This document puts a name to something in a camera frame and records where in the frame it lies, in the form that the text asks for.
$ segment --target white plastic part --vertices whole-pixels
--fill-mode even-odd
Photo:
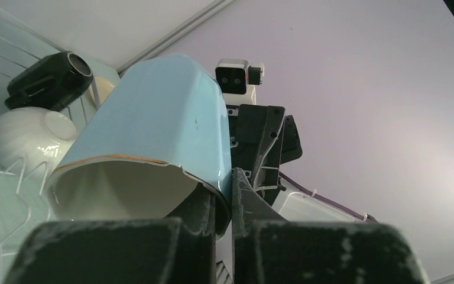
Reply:
[[[226,105],[256,105],[257,93],[254,85],[248,85],[244,95],[234,93],[223,93],[223,100]]]
[[[114,84],[105,77],[95,76],[95,78],[93,78],[93,82],[88,87],[87,91],[93,100],[93,103],[95,103],[96,109],[100,108],[114,88]]]
[[[281,179],[281,184],[286,187],[286,190],[279,193],[272,208],[288,221],[361,222],[337,208],[300,192],[284,179]]]

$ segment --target white wall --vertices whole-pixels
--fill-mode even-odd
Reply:
[[[239,0],[172,47],[211,72],[264,62],[304,156],[283,172],[402,228],[431,280],[454,273],[454,19],[437,0]]]

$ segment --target white bowl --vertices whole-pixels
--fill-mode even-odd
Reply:
[[[59,112],[13,109],[0,116],[0,170],[13,166],[9,171],[20,175],[25,166],[24,177],[32,173],[32,178],[42,179],[56,168],[76,138],[76,127]]]

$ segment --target ceiling trim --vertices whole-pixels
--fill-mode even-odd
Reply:
[[[216,0],[215,2],[208,5],[206,8],[199,11],[197,14],[189,18],[182,25],[169,32],[167,35],[162,37],[160,40],[149,46],[149,48],[142,51],[139,55],[133,57],[130,61],[123,64],[117,69],[120,76],[123,75],[129,67],[136,62],[154,58],[162,53],[164,50],[170,48],[173,44],[177,43],[183,37],[200,27],[206,21],[220,13],[223,9],[227,8],[230,4],[236,0]]]

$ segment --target white ceiling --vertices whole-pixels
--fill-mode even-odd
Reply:
[[[265,63],[298,183],[401,228],[431,280],[454,273],[454,18],[441,0],[242,0],[175,44],[214,71]]]
[[[0,16],[56,45],[122,66],[214,0],[0,0]]]

